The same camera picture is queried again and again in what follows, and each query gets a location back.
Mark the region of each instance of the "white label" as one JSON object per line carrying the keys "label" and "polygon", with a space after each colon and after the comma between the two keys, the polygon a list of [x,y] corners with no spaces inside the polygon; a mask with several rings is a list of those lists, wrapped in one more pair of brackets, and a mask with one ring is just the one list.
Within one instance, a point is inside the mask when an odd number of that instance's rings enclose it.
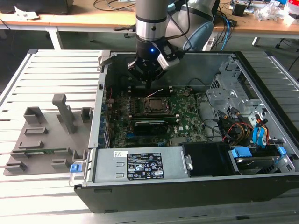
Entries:
{"label": "white label", "polygon": [[42,155],[44,152],[34,152],[34,153],[26,153],[27,155]]}
{"label": "white label", "polygon": [[113,157],[126,158],[128,151],[114,151]]}

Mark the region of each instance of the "desk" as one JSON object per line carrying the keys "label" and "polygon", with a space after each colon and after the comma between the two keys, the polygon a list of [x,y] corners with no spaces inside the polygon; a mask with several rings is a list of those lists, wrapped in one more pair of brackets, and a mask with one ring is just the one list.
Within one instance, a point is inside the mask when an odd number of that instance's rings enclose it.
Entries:
{"label": "desk", "polygon": [[[130,26],[135,24],[135,12],[124,11],[100,11],[93,7],[94,0],[74,0],[69,15],[40,15],[41,19],[36,21],[17,20],[13,14],[0,14],[0,18],[15,30],[43,30],[48,31],[54,49],[63,49],[59,31],[72,32],[114,32],[113,28],[118,26]],[[221,1],[221,9],[228,18],[238,21],[232,35],[255,37],[253,45],[257,44],[260,37],[265,38],[299,38],[299,26],[286,26],[282,20],[258,21],[253,14],[245,14],[243,17],[232,16],[231,10],[226,9]],[[123,7],[129,3],[116,2],[116,7]],[[104,2],[97,5],[100,8],[109,9]],[[0,29],[7,27],[0,22]],[[212,37],[215,37],[223,30],[222,22],[215,25]]]}
{"label": "desk", "polygon": [[[287,26],[284,24],[282,19],[259,21],[257,20],[252,13],[245,13],[243,17],[233,16],[232,11],[229,9],[229,5],[224,5],[230,0],[221,0],[220,7],[225,13],[225,15],[232,20],[238,22],[237,26],[234,28],[232,35],[240,37],[254,37],[252,42],[253,46],[257,45],[257,42],[260,37],[265,38],[290,38],[298,39],[299,38],[299,26],[290,25]],[[217,35],[218,32],[222,32],[223,24],[216,24],[214,27],[214,32],[212,37]]]}
{"label": "desk", "polygon": [[[14,14],[0,14],[0,19],[13,30],[41,30],[48,31],[54,49],[63,49],[59,31],[72,32],[114,32],[114,27],[135,24],[135,12],[100,11],[93,7],[94,0],[74,0],[68,15],[40,15],[36,21],[21,21]],[[130,3],[116,2],[115,7],[124,7]],[[110,9],[104,2],[97,7]],[[0,21],[0,30],[8,29]]]}

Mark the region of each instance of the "white cable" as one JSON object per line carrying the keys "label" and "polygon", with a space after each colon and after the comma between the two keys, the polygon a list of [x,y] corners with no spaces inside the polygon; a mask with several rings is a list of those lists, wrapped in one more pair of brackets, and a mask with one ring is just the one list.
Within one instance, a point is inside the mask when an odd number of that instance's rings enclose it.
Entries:
{"label": "white cable", "polygon": [[148,97],[151,97],[152,95],[155,95],[157,92],[160,92],[160,91],[162,91],[163,89],[160,89],[160,90],[157,90],[156,92],[154,92],[154,93],[152,93],[152,94],[150,94],[150,95],[148,95],[147,97],[145,97],[144,99],[146,99],[146,98],[148,98]]}

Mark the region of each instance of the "barcode label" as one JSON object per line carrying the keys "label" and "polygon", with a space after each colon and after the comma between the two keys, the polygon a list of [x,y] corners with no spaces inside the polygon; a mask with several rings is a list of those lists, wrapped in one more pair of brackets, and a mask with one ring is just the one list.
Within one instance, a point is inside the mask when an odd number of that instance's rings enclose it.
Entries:
{"label": "barcode label", "polygon": [[113,157],[126,158],[128,151],[114,151]]}

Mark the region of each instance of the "blue latch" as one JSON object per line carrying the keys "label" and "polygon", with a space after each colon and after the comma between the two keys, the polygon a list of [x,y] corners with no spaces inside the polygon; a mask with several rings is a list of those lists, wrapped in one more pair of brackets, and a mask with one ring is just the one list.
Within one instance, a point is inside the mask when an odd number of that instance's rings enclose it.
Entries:
{"label": "blue latch", "polygon": [[258,136],[258,139],[257,139],[257,144],[262,147],[262,148],[266,148],[266,146],[263,144],[263,136],[265,134],[265,129],[264,128],[261,128],[260,130],[260,134]]}
{"label": "blue latch", "polygon": [[278,147],[278,151],[279,151],[279,153],[280,153],[281,156],[286,154],[286,150],[282,146]]}
{"label": "blue latch", "polygon": [[253,130],[253,134],[252,134],[252,141],[253,143],[257,142],[257,132],[258,132],[258,126],[256,125],[254,130]]}
{"label": "blue latch", "polygon": [[82,164],[72,164],[70,168],[71,173],[80,173],[82,172]]}
{"label": "blue latch", "polygon": [[232,150],[234,158],[238,157],[252,157],[252,154],[248,147],[236,147]]}

